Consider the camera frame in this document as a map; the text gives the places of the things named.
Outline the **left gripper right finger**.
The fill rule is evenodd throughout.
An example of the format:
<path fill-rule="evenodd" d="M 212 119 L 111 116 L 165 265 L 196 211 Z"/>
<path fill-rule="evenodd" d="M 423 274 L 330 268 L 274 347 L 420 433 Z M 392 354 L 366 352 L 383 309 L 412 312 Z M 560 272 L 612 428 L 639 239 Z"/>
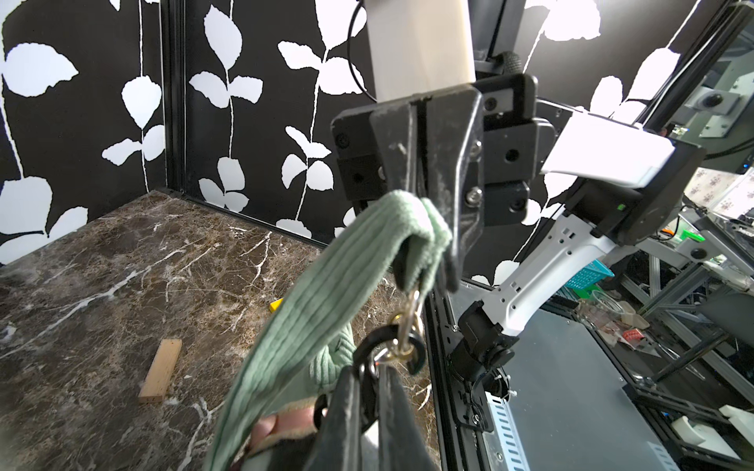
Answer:
<path fill-rule="evenodd" d="M 395 368 L 378 366 L 378 469 L 437 470 Z"/>

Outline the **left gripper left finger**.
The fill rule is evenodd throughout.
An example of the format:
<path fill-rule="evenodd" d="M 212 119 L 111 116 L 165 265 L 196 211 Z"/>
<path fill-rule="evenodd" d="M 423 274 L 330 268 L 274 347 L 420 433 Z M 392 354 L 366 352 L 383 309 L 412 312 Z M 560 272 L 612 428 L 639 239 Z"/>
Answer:
<path fill-rule="evenodd" d="M 361 383 L 343 369 L 304 470 L 361 469 Z"/>

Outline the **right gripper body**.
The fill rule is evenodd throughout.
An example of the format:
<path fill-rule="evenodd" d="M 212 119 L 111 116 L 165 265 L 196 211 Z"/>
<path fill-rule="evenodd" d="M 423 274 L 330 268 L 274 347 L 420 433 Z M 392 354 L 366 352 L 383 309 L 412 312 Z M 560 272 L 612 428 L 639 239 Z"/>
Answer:
<path fill-rule="evenodd" d="M 543 159 L 544 147 L 553 141 L 555 132 L 536 115 L 536 80 L 532 76 L 496 76 L 470 85 L 483 95 L 483 222 L 490 226 L 520 223 L 526 214 L 529 185 Z M 425 103 L 440 90 L 395 99 L 408 100 L 416 108 L 417 196 L 428 197 Z M 386 102 L 349 109 L 331 124 L 346 196 L 357 211 L 380 198 L 384 190 L 384 175 L 369 117 Z"/>

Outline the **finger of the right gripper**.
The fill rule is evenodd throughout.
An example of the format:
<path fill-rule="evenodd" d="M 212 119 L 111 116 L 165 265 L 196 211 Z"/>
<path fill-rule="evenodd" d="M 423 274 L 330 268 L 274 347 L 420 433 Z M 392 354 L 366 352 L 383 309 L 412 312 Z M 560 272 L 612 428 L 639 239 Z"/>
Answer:
<path fill-rule="evenodd" d="M 483 232 L 482 93 L 463 84 L 425 103 L 427 195 L 452 239 L 442 255 L 441 290 L 456 292 L 465 257 Z"/>
<path fill-rule="evenodd" d="M 372 112 L 369 123 L 384 175 L 379 197 L 394 190 L 416 194 L 416 108 L 408 100 L 386 102 Z"/>

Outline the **black white plush charm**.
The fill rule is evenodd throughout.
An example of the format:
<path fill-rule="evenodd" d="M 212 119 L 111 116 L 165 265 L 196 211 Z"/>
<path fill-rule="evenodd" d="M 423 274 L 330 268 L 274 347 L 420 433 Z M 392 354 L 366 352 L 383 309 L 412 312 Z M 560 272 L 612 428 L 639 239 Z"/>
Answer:
<path fill-rule="evenodd" d="M 260 419 L 230 470 L 304 469 L 317 438 L 314 411 L 311 398 L 285 405 Z"/>

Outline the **green corduroy bag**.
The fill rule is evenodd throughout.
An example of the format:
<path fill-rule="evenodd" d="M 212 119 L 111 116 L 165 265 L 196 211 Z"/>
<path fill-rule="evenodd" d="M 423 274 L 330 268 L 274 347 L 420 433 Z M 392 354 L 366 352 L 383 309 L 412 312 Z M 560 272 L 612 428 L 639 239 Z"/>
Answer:
<path fill-rule="evenodd" d="M 327 349 L 349 333 L 392 262 L 404 263 L 397 286 L 426 296 L 452 239 L 435 205 L 404 190 L 361 212 L 300 275 L 256 339 L 226 396 L 204 469 L 229 469 L 255 423 L 279 406 L 333 388 L 355 346 Z"/>

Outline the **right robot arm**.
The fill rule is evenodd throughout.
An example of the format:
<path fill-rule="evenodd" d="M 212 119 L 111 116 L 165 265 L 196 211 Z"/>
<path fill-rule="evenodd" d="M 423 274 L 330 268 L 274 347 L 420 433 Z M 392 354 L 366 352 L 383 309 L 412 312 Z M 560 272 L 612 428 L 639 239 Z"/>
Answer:
<path fill-rule="evenodd" d="M 523 220 L 538 172 L 575 177 L 542 243 L 461 316 L 442 363 L 466 394 L 511 358 L 529 319 L 579 270 L 655 234 L 705 157 L 696 144 L 588 113 L 556 130 L 535 111 L 536 81 L 519 74 L 369 104 L 331 125 L 355 210 L 392 190 L 434 203 L 453 236 L 441 262 L 446 292 L 459 288 L 485 225 Z"/>

